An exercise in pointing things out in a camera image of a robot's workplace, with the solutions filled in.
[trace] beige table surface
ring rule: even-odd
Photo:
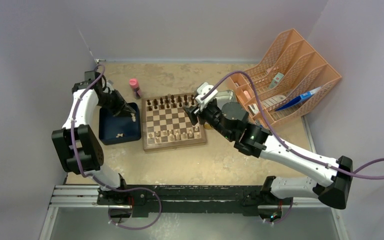
[[[145,97],[193,92],[203,82],[215,84],[227,73],[245,70],[251,64],[145,64],[105,63],[105,76],[128,102],[133,98],[129,79],[136,78]],[[224,84],[219,91],[226,90]],[[92,130],[98,137],[99,107],[94,110]],[[309,150],[301,118],[276,128],[286,141]],[[276,162],[245,156],[215,130],[206,130],[207,143],[145,153],[142,139],[103,145],[104,164],[119,172],[127,184],[164,185],[261,185],[267,176],[301,177],[301,173]],[[66,184],[93,184],[88,178],[69,173]]]

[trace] orange desk organizer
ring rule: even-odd
[[[342,78],[295,29],[281,32],[260,63],[244,72],[254,82],[260,101],[276,95],[286,96],[281,102],[269,107],[261,104],[272,126],[284,124],[311,112]],[[277,86],[270,89],[269,85],[277,73],[284,74],[284,77]],[[261,114],[251,113],[248,109],[249,105],[257,103],[248,80],[237,73],[225,82],[227,87],[235,92],[237,101],[250,113],[249,121],[260,123],[267,128]],[[275,111],[293,98],[317,87],[321,89],[307,101]],[[250,99],[246,97],[244,91],[249,93]]]

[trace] pink cap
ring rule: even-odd
[[[139,88],[139,82],[138,80],[136,80],[136,78],[132,78],[128,81],[128,84],[130,85],[130,87],[132,89],[136,89],[136,88]]]

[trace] dark blue container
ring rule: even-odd
[[[104,145],[120,144],[141,139],[141,116],[138,105],[130,102],[136,111],[136,121],[130,116],[113,116],[107,109],[99,110],[99,140]]]

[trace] chessboard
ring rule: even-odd
[[[142,98],[143,150],[205,144],[204,126],[193,126],[183,110],[196,104],[193,92]]]

